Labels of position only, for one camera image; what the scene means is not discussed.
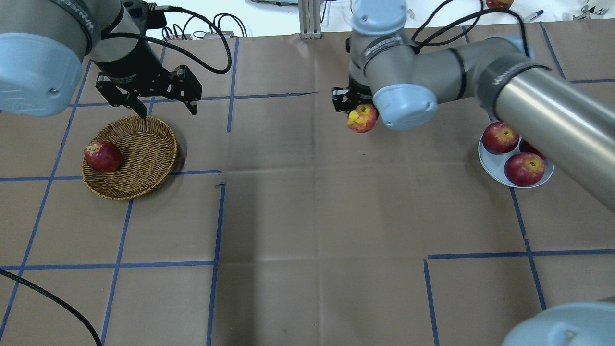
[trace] red apple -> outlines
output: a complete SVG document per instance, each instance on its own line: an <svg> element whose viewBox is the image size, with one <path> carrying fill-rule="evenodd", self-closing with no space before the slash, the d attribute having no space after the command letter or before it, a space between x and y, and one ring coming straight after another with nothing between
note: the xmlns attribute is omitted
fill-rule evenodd
<svg viewBox="0 0 615 346"><path fill-rule="evenodd" d="M521 150L522 153L534 153L540 156L541 159L546 159L546 157L540 151L538 151L535 147L532 147L532 145L529 144L525 139L521 139L521 144L519 144L519 150Z"/></svg>
<svg viewBox="0 0 615 346"><path fill-rule="evenodd" d="M521 187L532 186L544 176L546 165L540 156L534 153L519 153L511 156L504 165L504 174Z"/></svg>
<svg viewBox="0 0 615 346"><path fill-rule="evenodd" d="M118 147L105 140L95 140L84 150L85 161L98 172L115 171L122 163L122 153Z"/></svg>
<svg viewBox="0 0 615 346"><path fill-rule="evenodd" d="M497 122L485 129L483 146L492 154L504 154L513 151L519 143L519 134L507 124Z"/></svg>
<svg viewBox="0 0 615 346"><path fill-rule="evenodd" d="M373 105L359 105L348 114L348 128L358 132L367 132L376 126L378 110Z"/></svg>

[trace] blue pen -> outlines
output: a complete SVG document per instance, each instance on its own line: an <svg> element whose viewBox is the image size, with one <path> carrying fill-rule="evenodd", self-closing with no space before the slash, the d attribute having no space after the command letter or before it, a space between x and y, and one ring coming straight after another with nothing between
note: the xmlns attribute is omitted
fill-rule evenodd
<svg viewBox="0 0 615 346"><path fill-rule="evenodd" d="M540 11L538 11L538 12L536 12L536 13L533 13L533 14L531 14L531 15L527 16L525 19L523 19L523 21L524 21L524 22L531 22L532 20L535 20L535 19L537 19L538 17L542 16L542 14L543 14L543 13L544 13L544 11L543 11L543 10L540 10Z"/></svg>

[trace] white background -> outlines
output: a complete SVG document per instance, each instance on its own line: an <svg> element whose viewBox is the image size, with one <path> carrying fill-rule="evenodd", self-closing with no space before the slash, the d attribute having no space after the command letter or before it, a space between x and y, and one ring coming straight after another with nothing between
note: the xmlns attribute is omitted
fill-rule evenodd
<svg viewBox="0 0 615 346"><path fill-rule="evenodd" d="M350 1L337 0L329 3L325 20L321 24L323 32L351 31ZM415 19L408 18L406 27L419 27L441 2L441 0L406 0L408 8L415 13ZM160 6L173 5L184 7L200 13L210 20L220 12L234 14L244 22L250 36L272 36L299 32L297 5L277 6L265 2L257 4L250 0L156 0L156 3ZM544 10L544 15L538 20L554 22L570 20L573 14L580 15L581 7L584 4L585 0L515 0L511 9L524 18L542 9ZM321 12L323 7L324 3L320 5ZM479 10L479 8L480 3L478 0L455 0L444 7L429 26L445 26L453 20ZM593 17L615 18L615 8L612 8L605 16ZM188 15L183 14L167 14L169 26L173 23L183 26L188 18ZM506 14L489 14L483 16L479 24L514 22L514 18ZM238 35L240 33L235 22L228 17L222 20L221 27L223 30L233 30ZM193 19L186 33L192 33L196 30L208 30L208 26ZM160 30L150 30L148 31L148 36L162 37Z"/></svg>

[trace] wicker basket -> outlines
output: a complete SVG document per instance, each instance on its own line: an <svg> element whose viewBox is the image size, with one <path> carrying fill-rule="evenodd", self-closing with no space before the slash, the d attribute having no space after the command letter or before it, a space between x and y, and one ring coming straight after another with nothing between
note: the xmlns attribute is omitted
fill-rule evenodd
<svg viewBox="0 0 615 346"><path fill-rule="evenodd" d="M106 140L122 152L122 165L114 172L96 172L81 164L83 180L96 195L116 201L136 198L154 190L169 175L177 157L177 139L169 125L153 116L137 115L105 126L93 140Z"/></svg>

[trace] white bowl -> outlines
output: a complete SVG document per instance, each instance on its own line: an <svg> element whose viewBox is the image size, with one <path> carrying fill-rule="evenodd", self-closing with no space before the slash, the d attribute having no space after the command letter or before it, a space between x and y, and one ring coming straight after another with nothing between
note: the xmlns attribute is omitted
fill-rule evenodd
<svg viewBox="0 0 615 346"><path fill-rule="evenodd" d="M478 159L480 160L480 164L483 166L487 174L489 174L492 178L494 178L497 182L501 184L504 184L508 187L514 187L514 188L538 187L546 183L547 180L551 178L551 175L553 175L553 171L555 170L555 165L548 158L544 160L544 163L545 163L544 176L538 183L535 183L532 186L521 187L519 185L516 185L512 183L510 180L508 180L508 178L504 174L504 165L506 161L508 161L508 159L511 156L515 154L519 154L521 152L519 150L519 145L521 145L521 141L522 140L519 139L519 144L517 145L515 150L511 151L510 153L495 155L487 151L487 149L485 149L485 147L483 146L483 137L480 137L480 140L478 141Z"/></svg>

